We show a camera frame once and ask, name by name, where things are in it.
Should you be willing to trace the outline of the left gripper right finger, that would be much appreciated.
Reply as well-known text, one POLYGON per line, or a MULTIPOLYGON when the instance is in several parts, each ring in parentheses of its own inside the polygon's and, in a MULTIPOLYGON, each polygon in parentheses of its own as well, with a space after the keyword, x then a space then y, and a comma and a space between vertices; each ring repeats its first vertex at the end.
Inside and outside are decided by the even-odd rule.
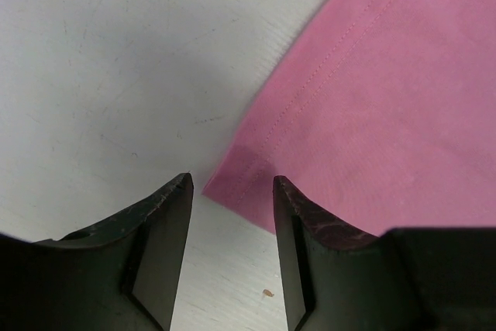
POLYGON ((273 183, 289 330, 420 330, 426 320, 394 238, 364 232, 273 183))

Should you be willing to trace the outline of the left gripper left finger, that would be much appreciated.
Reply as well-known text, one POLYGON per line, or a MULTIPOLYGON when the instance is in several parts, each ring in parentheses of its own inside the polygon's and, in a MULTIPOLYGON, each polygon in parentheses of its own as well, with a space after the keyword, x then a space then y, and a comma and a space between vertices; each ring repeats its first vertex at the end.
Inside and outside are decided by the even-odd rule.
POLYGON ((60 240, 1 237, 3 330, 168 330, 194 185, 182 173, 60 240))

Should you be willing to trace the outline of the pink t shirt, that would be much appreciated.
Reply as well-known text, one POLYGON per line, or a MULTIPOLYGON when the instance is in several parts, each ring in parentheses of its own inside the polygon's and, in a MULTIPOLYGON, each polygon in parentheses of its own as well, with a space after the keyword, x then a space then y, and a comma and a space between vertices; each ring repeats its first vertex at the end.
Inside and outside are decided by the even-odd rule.
POLYGON ((274 177, 374 235, 495 223, 495 0, 328 0, 204 195, 273 231, 274 177))

